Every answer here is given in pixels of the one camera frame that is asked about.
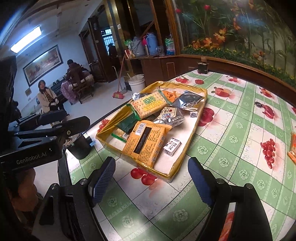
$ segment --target orange package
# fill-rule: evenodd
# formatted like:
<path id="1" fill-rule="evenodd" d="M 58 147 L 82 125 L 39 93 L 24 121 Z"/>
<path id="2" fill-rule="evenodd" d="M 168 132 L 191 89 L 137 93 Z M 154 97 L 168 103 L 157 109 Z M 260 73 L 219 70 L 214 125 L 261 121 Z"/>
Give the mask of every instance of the orange package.
<path id="1" fill-rule="evenodd" d="M 164 96 L 168 99 L 168 101 L 170 102 L 174 102 L 181 94 L 173 91 L 173 92 L 169 92 L 169 91 L 162 91 Z"/>
<path id="2" fill-rule="evenodd" d="M 170 125 L 154 124 L 148 120 L 138 121 L 122 151 L 153 167 L 171 128 Z"/>
<path id="3" fill-rule="evenodd" d="M 288 157 L 296 164 L 296 133 L 291 133 L 291 145 Z"/>

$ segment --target silver foil packet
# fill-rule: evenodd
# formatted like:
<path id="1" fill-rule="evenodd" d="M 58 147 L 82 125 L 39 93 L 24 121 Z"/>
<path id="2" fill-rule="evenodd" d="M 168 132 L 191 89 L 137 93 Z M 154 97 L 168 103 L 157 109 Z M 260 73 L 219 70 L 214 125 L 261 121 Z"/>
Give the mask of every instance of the silver foil packet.
<path id="1" fill-rule="evenodd" d="M 175 127 L 180 125 L 185 120 L 184 116 L 181 114 L 180 109 L 167 106 L 164 107 L 157 116 L 157 118 L 153 121 L 155 124 L 167 124 Z"/>
<path id="2" fill-rule="evenodd" d="M 204 97 L 190 92 L 190 91 L 184 91 L 183 94 L 181 94 L 172 104 L 171 106 L 182 109 L 182 110 L 188 110 L 188 111 L 196 111 L 197 108 L 194 108 L 194 106 L 200 102 Z"/>
<path id="3" fill-rule="evenodd" d="M 137 99 L 140 99 L 146 95 L 150 95 L 151 93 L 132 93 L 131 94 L 131 97 L 133 100 L 137 100 Z"/>

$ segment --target woman in white jacket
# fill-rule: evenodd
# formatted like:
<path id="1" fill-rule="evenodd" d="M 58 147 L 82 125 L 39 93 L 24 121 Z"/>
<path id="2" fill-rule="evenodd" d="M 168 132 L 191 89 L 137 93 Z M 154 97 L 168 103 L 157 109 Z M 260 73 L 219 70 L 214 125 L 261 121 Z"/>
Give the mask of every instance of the woman in white jacket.
<path id="1" fill-rule="evenodd" d="M 43 112 L 64 110 L 64 105 L 59 102 L 57 95 L 48 87 L 45 86 L 45 81 L 40 80 L 38 83 L 39 93 L 37 98 L 41 104 Z"/>

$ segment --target barcode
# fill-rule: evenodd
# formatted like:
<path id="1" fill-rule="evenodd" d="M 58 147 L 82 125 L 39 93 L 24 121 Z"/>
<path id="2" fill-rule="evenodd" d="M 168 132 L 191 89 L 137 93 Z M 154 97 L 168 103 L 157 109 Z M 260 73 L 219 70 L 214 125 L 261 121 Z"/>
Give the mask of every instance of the barcode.
<path id="1" fill-rule="evenodd" d="M 124 133 L 122 137 L 123 137 L 124 140 L 127 140 L 128 136 L 129 136 L 129 134 Z"/>
<path id="2" fill-rule="evenodd" d="M 139 126 L 138 126 L 138 129 L 137 129 L 137 131 L 136 131 L 136 135 L 138 135 L 138 136 L 140 136 L 141 134 L 142 134 L 142 131 L 143 131 L 143 129 L 144 129 L 144 127 L 145 127 L 145 123 L 141 123 Z"/>

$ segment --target water bottle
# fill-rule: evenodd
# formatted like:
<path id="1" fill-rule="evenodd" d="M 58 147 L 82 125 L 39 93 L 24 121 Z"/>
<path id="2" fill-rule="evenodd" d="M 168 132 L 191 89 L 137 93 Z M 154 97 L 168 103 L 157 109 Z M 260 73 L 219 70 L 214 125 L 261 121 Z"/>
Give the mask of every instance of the water bottle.
<path id="1" fill-rule="evenodd" d="M 165 39 L 165 47 L 167 49 L 168 55 L 175 54 L 175 44 L 174 44 L 174 39 L 172 38 L 172 36 L 169 36 Z"/>
<path id="2" fill-rule="evenodd" d="M 149 48 L 149 53 L 150 55 L 156 55 L 158 54 L 156 48 L 157 48 L 157 38 L 153 33 L 148 33 L 147 35 L 147 43 L 148 43 L 148 48 Z"/>

